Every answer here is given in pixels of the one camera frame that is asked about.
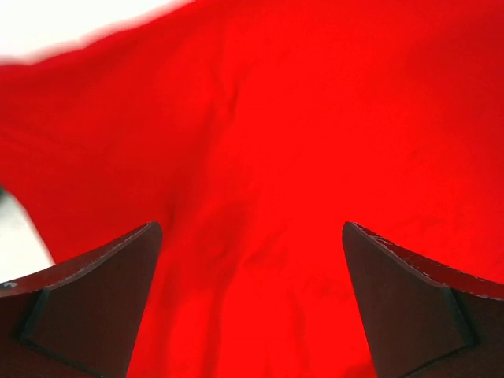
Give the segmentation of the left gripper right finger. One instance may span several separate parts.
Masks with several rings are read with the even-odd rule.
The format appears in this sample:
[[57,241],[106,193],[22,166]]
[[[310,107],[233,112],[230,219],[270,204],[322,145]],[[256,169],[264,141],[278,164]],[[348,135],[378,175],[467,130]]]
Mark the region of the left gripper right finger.
[[378,377],[501,377],[503,285],[353,222],[343,249]]

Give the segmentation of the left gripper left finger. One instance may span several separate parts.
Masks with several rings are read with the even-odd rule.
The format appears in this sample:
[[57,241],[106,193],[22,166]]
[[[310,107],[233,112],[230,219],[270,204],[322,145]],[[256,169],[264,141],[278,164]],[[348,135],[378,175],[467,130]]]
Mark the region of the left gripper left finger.
[[161,249],[147,223],[1,284],[3,377],[124,377]]

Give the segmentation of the red t shirt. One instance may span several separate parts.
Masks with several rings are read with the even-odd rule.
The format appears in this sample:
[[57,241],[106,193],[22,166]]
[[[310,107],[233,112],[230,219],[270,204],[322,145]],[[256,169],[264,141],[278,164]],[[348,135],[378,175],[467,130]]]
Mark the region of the red t shirt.
[[371,377],[341,232],[503,278],[500,1],[196,1],[1,66],[57,262],[149,221],[131,377]]

